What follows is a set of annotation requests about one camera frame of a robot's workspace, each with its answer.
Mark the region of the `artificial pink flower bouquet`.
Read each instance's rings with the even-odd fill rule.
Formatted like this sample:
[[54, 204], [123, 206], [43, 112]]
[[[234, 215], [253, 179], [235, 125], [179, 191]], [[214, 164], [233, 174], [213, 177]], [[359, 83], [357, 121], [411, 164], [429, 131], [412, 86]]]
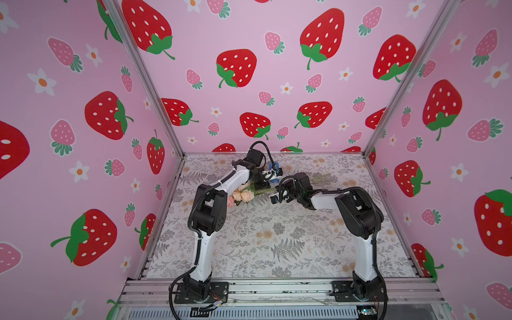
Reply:
[[[333, 182], [337, 181], [332, 174], [326, 175], [318, 175], [314, 174], [312, 177], [308, 176], [306, 173], [296, 173], [295, 177], [309, 177], [309, 181], [312, 186], [312, 190], [319, 189], [320, 187], [326, 187]], [[263, 190], [254, 190], [254, 187], [251, 184], [251, 181], [243, 184], [239, 188], [237, 188], [227, 200], [228, 208], [232, 208], [234, 206], [238, 206], [241, 204], [248, 204], [253, 201], [257, 197], [270, 197], [274, 194], [279, 195], [279, 183], [270, 183], [269, 189]]]

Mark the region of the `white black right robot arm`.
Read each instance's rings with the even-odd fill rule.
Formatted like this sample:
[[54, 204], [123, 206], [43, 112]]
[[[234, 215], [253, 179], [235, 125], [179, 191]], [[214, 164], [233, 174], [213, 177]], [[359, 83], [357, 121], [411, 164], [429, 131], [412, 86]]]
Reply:
[[387, 303], [386, 283], [377, 265], [377, 238], [383, 214], [369, 193], [361, 187], [313, 189], [305, 173], [283, 178], [275, 189], [270, 196], [272, 204], [297, 201], [309, 210], [336, 211], [352, 234], [355, 249], [353, 281], [349, 289], [340, 289], [332, 295]]

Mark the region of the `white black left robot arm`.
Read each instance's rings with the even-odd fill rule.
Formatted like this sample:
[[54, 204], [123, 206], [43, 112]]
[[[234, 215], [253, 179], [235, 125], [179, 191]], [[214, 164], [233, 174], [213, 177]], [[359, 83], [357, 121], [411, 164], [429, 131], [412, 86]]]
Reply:
[[217, 233], [227, 217], [229, 196], [247, 182], [255, 182], [258, 188], [270, 186], [270, 181], [283, 176], [283, 170], [274, 161], [269, 169], [261, 162], [262, 152], [251, 149], [245, 158], [232, 163], [230, 172], [211, 185], [201, 184], [196, 191], [187, 227], [195, 233], [193, 265], [181, 277], [182, 293], [195, 301], [205, 301], [211, 289], [211, 259]]

